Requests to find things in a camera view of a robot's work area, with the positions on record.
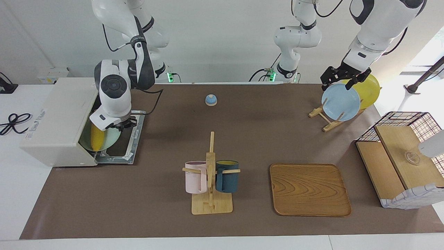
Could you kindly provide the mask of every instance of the power outlet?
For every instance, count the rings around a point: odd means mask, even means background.
[[[67,68],[44,69],[39,71],[37,78],[42,84],[55,84],[61,77],[68,76]]]

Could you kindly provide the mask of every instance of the plate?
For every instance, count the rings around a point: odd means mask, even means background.
[[[114,143],[119,139],[120,131],[118,129],[107,129],[105,130],[105,140],[103,141],[103,145],[99,151],[108,149],[113,146]],[[83,129],[82,135],[80,136],[79,143],[86,150],[94,152],[91,146],[91,120],[88,119],[85,127]]]
[[[367,79],[363,82],[358,82],[353,85],[353,88],[358,92],[359,98],[362,100],[361,109],[366,109],[373,105],[373,103],[378,100],[381,87],[375,76],[369,75]]]
[[[344,112],[339,121],[348,121],[358,114],[361,106],[358,92],[353,88],[347,90],[343,83],[336,83],[328,87],[322,95],[322,103],[325,99],[327,102],[324,105],[324,112],[333,120],[337,120]]]

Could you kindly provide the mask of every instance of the mug rack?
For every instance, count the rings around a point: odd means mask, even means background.
[[[182,171],[200,173],[199,170],[182,168]],[[240,169],[224,170],[224,173],[239,173]],[[202,194],[192,194],[191,213],[224,214],[233,211],[233,198],[231,193],[221,193],[216,190],[216,153],[214,152],[214,132],[211,132],[210,151],[206,153],[206,173],[208,191]]]

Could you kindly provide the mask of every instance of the brown table mat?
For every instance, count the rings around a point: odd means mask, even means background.
[[[208,237],[444,232],[432,206],[381,207],[352,141],[379,115],[323,133],[320,85],[165,85],[147,117],[134,165],[53,168],[20,239]],[[215,94],[218,104],[205,105]],[[133,91],[133,109],[155,96]],[[205,159],[215,131],[218,160],[239,161],[230,214],[192,215],[181,168]],[[345,218],[285,217],[273,209],[269,167],[276,162],[330,163],[341,171],[352,205]]]

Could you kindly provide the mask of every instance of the blue plate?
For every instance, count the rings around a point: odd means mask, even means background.
[[[324,105],[324,112],[333,120],[339,118],[344,112],[339,121],[348,121],[358,114],[361,106],[358,92],[353,88],[347,90],[343,83],[336,83],[328,87],[322,95],[322,103],[325,99],[327,102]]]

